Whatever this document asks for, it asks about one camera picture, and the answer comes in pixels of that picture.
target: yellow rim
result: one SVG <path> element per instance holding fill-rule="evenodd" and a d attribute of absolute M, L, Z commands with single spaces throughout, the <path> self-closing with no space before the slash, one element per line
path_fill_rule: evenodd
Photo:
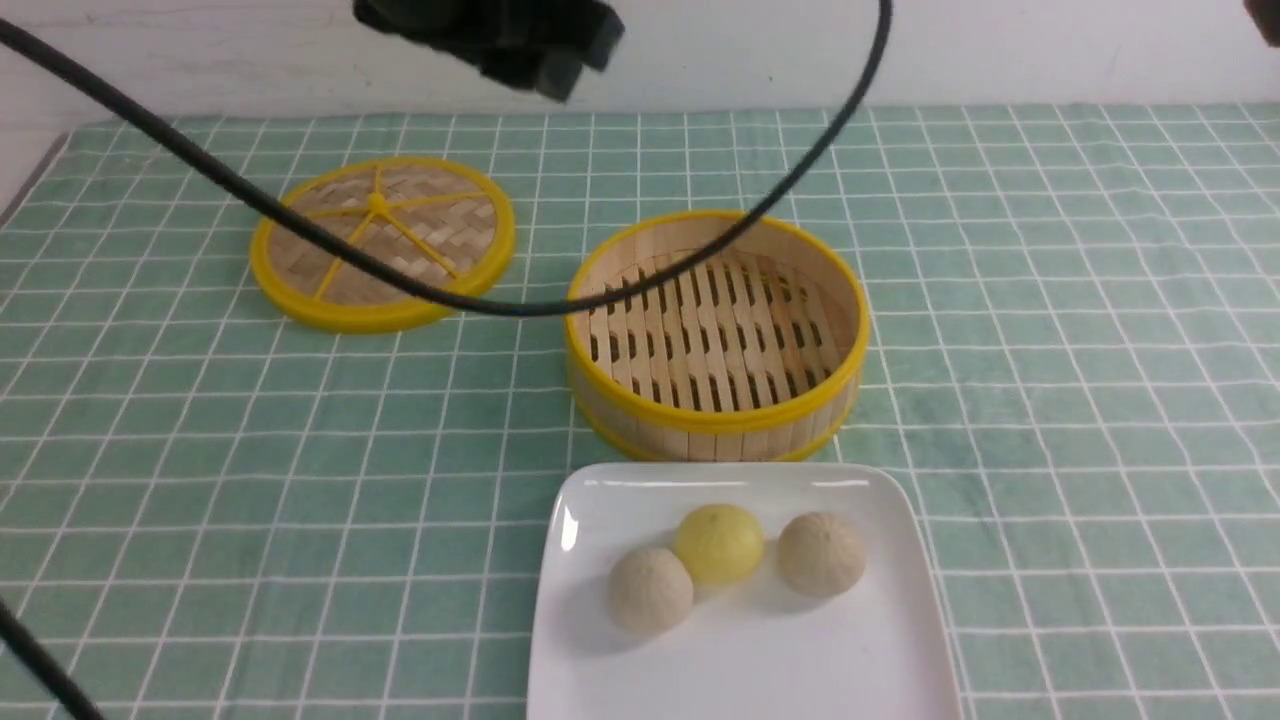
<path fill-rule="evenodd" d="M 347 174 L 372 169 L 380 176 L 383 168 L 397 168 L 404 165 L 438 168 L 465 177 L 480 188 L 479 195 L 484 195 L 493 204 L 498 223 L 494 227 L 493 243 L 489 246 L 488 252 L 485 252 L 484 258 L 476 263 L 475 268 L 456 277 L 453 282 L 443 286 L 442 288 L 458 295 L 472 296 L 488 292 L 498 282 L 498 278 L 502 277 L 502 273 L 507 269 L 507 264 L 511 263 L 511 256 L 516 251 L 516 215 L 511 208 L 511 200 L 507 197 L 507 193 L 483 173 L 467 168 L 466 165 L 460 165 L 448 160 L 439 160 L 436 158 L 389 158 L 385 160 L 357 163 L 344 168 L 338 168 L 337 170 L 305 182 L 285 195 L 283 202 L 284 205 L 292 205 L 308 190 L 333 182 Z M 449 195 L 439 196 L 439 201 L 444 202 L 456 196 Z M 369 214 L 371 217 L 372 214 L 376 214 L 376 210 L 370 209 Z M 369 224 L 367 220 L 369 217 L 366 217 L 366 222 L 361 223 L 360 227 L 356 228 L 351 240 L 358 238 L 360 233 L 365 229 L 365 225 Z M 324 302 L 312 296 L 303 295 L 294 290 L 293 286 L 284 282 L 275 273 L 275 268 L 271 266 L 268 245 L 274 227 L 274 222 L 264 218 L 253 231 L 253 241 L 250 247 L 250 268 L 252 269 L 259 286 L 261 286 L 262 292 L 266 293 L 271 302 L 274 302 L 285 315 L 289 315 L 301 323 L 339 333 L 383 333 L 434 323 L 435 320 L 439 320 L 452 313 L 448 307 L 417 299 L 402 300 L 399 302 L 390 302 L 387 305 L 348 306 Z M 407 234 L 406 237 L 420 246 L 422 245 L 412 234 Z M 440 261 L 440 258 L 435 258 L 434 250 L 428 249 L 425 251 L 428 255 L 431 255 L 433 259 Z M 332 275 L 335 274 L 340 265 L 342 263 L 335 259 L 334 264 L 330 265 L 330 270 L 325 277 L 325 281 L 332 281 Z M 451 264 L 445 259 L 442 265 L 448 268 Z"/>
<path fill-rule="evenodd" d="M 692 210 L 687 213 L 676 213 L 672 215 L 663 215 L 659 218 L 653 218 L 643 223 L 631 225 L 630 228 L 622 231 L 621 233 L 607 240 L 600 247 L 591 252 L 582 266 L 579 268 L 577 274 L 573 275 L 573 282 L 570 284 L 568 296 L 577 297 L 581 284 L 586 281 L 588 270 L 595 264 L 611 247 L 622 242 L 628 236 L 648 229 L 654 225 L 663 223 L 671 223 L 677 220 L 689 220 L 694 218 L 728 218 L 737 219 L 741 218 L 742 213 L 737 210 Z M 666 405 L 654 402 L 632 393 L 630 389 L 623 388 L 609 375 L 604 374 L 604 370 L 598 368 L 595 363 L 591 361 L 591 355 L 588 351 L 588 346 L 582 342 L 582 338 L 573 329 L 572 318 L 564 318 L 564 336 L 568 338 L 570 348 L 570 361 L 575 363 L 586 377 L 588 382 L 591 383 L 600 393 L 607 396 L 609 401 L 614 405 L 622 406 L 622 409 L 630 414 L 640 418 L 641 420 L 654 423 L 658 425 L 676 428 L 690 432 L 751 432 L 765 428 L 772 428 L 783 423 L 790 423 L 799 418 L 803 418 L 832 397 L 835 397 L 841 388 L 847 386 L 854 375 L 858 373 L 859 368 L 863 365 L 863 357 L 867 355 L 867 345 L 870 340 L 870 313 L 867 309 L 867 293 L 863 291 L 861 283 L 858 282 L 856 275 L 854 275 L 852 269 L 840 258 L 831 251 L 820 240 L 809 234 L 808 232 L 776 220 L 773 218 L 763 218 L 760 220 L 771 227 L 791 233 L 797 241 L 806 242 L 814 249 L 817 249 L 828 261 L 836 265 L 845 279 L 854 288 L 854 297 L 858 301 L 858 336 L 854 338 L 854 348 L 849 355 L 840 363 L 836 372 L 831 374 L 829 378 L 818 383 L 818 387 L 800 395 L 799 397 L 792 397 L 785 402 L 769 407 L 762 407 L 756 410 L 736 410 L 727 413 L 700 413 L 698 410 L 685 410 L 680 407 L 668 407 Z"/>
<path fill-rule="evenodd" d="M 659 457 L 657 455 L 653 455 L 652 452 L 646 452 L 640 447 L 636 447 L 635 445 L 620 438 L 618 436 L 613 434 L 613 432 L 609 430 L 609 428 L 607 428 L 604 424 L 596 420 L 595 415 L 593 415 L 591 411 L 588 410 L 585 405 L 582 405 L 581 402 L 575 402 L 575 405 L 577 406 L 577 411 L 582 414 L 582 419 L 586 420 L 586 424 L 591 425 L 591 430 L 594 430 L 595 434 L 600 436 L 604 439 L 604 442 L 612 445 L 614 450 L 617 450 L 622 455 L 626 455 L 631 460 L 639 460 L 643 462 L 671 462 L 672 460 L 676 460 L 672 457 Z M 841 413 L 840 418 L 836 418 L 836 421 L 832 423 L 829 428 L 823 430 L 822 436 L 819 436 L 817 439 L 801 447 L 800 450 L 795 450 L 781 457 L 772 457 L 769 460 L 764 460 L 764 462 L 799 462 L 809 457 L 814 452 L 818 452 L 819 450 L 823 448 L 823 446 L 831 442 L 831 438 L 836 437 L 836 433 L 840 432 L 840 428 L 845 424 L 845 419 L 849 418 L 849 414 L 852 410 L 854 410 L 854 404 L 850 402 L 849 410 Z"/>

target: white wall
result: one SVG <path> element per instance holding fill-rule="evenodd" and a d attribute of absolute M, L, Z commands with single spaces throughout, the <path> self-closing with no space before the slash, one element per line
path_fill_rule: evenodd
<path fill-rule="evenodd" d="M 1280 100 L 1242 0 L 897 0 L 881 104 Z M 628 32 L 579 109 L 814 106 L 860 68 L 873 0 L 614 0 Z M 348 0 L 0 0 L 0 14 L 166 114 L 543 110 Z M 104 117 L 0 50 L 0 127 Z"/>

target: bamboo steamer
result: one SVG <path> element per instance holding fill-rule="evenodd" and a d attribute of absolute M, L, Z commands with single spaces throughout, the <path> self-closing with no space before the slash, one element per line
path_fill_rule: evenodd
<path fill-rule="evenodd" d="M 655 218 L 609 238 L 571 297 L 623 287 L 678 261 L 739 211 Z M 568 382 L 607 442 L 637 460 L 801 460 L 858 396 L 870 337 L 852 270 L 818 238 L 765 218 L 692 273 L 566 318 Z"/>

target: yellow plastic spokes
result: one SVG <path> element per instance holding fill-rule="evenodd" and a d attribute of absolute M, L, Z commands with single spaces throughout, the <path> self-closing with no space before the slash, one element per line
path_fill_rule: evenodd
<path fill-rule="evenodd" d="M 360 224 L 356 225 L 356 229 L 351 231 L 351 234 L 347 236 L 346 238 L 347 245 L 352 247 L 360 247 L 360 238 L 361 236 L 365 234 L 365 231 L 369 229 L 369 224 L 374 222 L 375 217 L 376 213 L 366 214 L 365 219 L 360 220 Z M 338 270 L 342 268 L 342 265 L 343 263 L 339 258 L 334 258 L 333 261 L 329 263 L 329 269 L 325 270 L 324 278 L 320 279 L 320 287 L 317 287 L 316 291 L 311 293 L 311 300 L 320 300 L 320 297 L 329 291 L 329 286 L 333 284 L 333 278 L 338 275 Z"/>
<path fill-rule="evenodd" d="M 435 260 L 444 268 L 445 273 L 449 273 L 454 278 L 458 277 L 458 269 L 453 266 L 453 260 L 449 260 L 444 255 L 440 255 L 434 247 L 431 247 L 425 240 L 413 234 L 413 231 L 408 229 L 408 225 L 397 220 L 390 213 L 381 214 L 383 218 L 392 224 L 396 229 L 401 231 L 401 234 L 410 238 L 413 245 L 416 245 L 422 252 L 425 252 L 431 260 Z"/>
<path fill-rule="evenodd" d="M 466 200 L 467 197 L 488 197 L 484 192 L 453 192 L 449 195 L 431 195 L 430 197 L 419 197 L 416 200 L 401 200 L 399 202 L 392 202 L 388 208 L 393 210 L 399 210 L 402 208 L 419 208 L 421 205 L 433 205 L 435 202 L 453 202 L 454 200 Z"/>
<path fill-rule="evenodd" d="M 303 213 L 308 220 L 316 220 L 320 218 L 337 218 L 339 215 L 358 215 L 361 213 L 367 213 L 369 205 L 351 205 L 348 208 L 329 208 L 328 210 L 316 210 L 315 213 Z"/>

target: bamboo steamer base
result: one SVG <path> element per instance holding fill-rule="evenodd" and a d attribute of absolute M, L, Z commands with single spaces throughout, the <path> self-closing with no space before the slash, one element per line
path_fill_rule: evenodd
<path fill-rule="evenodd" d="M 492 287 L 515 250 L 502 190 L 480 173 L 431 158 L 389 158 L 315 178 L 284 204 L 416 281 L 463 295 Z M 335 332 L 390 332 L 445 309 L 420 301 L 264 219 L 253 274 L 285 314 Z"/>
<path fill-rule="evenodd" d="M 625 287 L 740 214 L 658 218 L 612 238 L 571 295 Z M 608 442 L 646 460 L 796 460 L 852 409 L 869 318 L 817 238 L 777 220 L 677 281 L 566 320 L 570 387 Z"/>

